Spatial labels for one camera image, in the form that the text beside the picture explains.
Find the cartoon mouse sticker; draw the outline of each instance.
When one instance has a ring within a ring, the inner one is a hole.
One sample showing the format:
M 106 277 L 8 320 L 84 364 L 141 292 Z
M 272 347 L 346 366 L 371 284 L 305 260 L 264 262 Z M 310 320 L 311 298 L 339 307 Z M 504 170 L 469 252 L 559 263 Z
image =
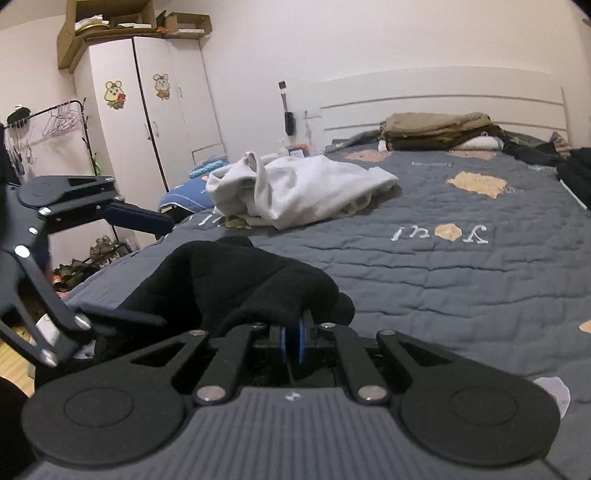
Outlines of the cartoon mouse sticker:
M 107 101 L 107 105 L 115 110 L 119 110 L 125 106 L 125 93 L 121 88 L 121 80 L 117 80 L 116 82 L 107 82 L 105 86 L 107 87 L 107 92 L 105 93 L 105 100 Z
M 168 74 L 159 75 L 158 73 L 152 77 L 156 81 L 156 96 L 161 100 L 170 100 L 170 84 L 168 82 Z

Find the cardboard box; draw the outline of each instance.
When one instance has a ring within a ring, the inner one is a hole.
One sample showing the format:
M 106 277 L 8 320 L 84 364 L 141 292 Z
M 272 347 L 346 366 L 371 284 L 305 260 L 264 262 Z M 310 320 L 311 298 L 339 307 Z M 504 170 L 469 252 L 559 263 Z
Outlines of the cardboard box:
M 113 17 L 110 20 L 111 28 L 117 28 L 120 23 L 144 23 L 142 21 L 142 14 L 122 15 L 121 17 Z
M 142 22 L 152 28 L 111 29 L 76 35 L 76 22 L 94 15 L 103 15 L 104 20 L 112 20 L 128 15 L 141 15 Z M 67 0 L 66 22 L 57 36 L 57 67 L 72 69 L 72 62 L 80 60 L 80 49 L 85 41 L 94 39 L 118 40 L 134 35 L 150 35 L 156 32 L 156 16 L 152 0 Z
M 164 27 L 168 30 L 167 38 L 195 40 L 212 32 L 212 20 L 209 15 L 173 12 L 166 17 Z

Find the white towel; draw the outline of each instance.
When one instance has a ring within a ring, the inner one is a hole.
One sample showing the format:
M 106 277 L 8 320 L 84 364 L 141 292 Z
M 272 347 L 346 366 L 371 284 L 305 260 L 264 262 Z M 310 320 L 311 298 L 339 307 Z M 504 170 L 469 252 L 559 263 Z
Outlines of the white towel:
M 211 172 L 207 193 L 219 215 L 283 230 L 354 215 L 397 181 L 396 175 L 379 167 L 365 170 L 324 155 L 260 158 L 248 152 L 237 163 Z
M 481 135 L 453 147 L 453 150 L 503 150 L 503 141 L 497 137 Z

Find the wooden floor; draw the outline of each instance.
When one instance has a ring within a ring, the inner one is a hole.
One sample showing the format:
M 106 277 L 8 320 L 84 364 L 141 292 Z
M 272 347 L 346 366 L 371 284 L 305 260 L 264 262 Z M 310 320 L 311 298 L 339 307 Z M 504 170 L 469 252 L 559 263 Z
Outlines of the wooden floor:
M 30 335 L 23 327 L 12 330 L 29 340 Z M 30 397 L 33 395 L 34 381 L 28 376 L 29 366 L 29 362 L 0 340 L 0 377 L 10 380 Z

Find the gray quilted bedspread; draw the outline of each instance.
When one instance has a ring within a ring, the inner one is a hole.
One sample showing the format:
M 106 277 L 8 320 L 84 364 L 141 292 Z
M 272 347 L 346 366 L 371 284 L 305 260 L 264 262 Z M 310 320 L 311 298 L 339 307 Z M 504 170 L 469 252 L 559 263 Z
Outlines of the gray quilted bedspread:
M 348 161 L 367 148 L 330 156 Z M 396 196 L 351 218 L 281 233 L 227 229 L 205 211 L 90 278 L 69 303 L 117 306 L 179 245 L 248 235 L 258 247 L 331 275 L 353 300 L 352 326 L 361 335 L 396 329 L 530 380 L 560 377 L 571 403 L 548 459 L 573 480 L 589 478 L 591 335 L 579 329 L 591 319 L 589 213 L 555 171 L 500 153 L 489 161 L 393 153 L 356 163 L 395 173 Z M 506 186 L 494 199 L 447 183 L 462 171 Z M 462 231 L 455 241 L 436 235 L 448 223 Z

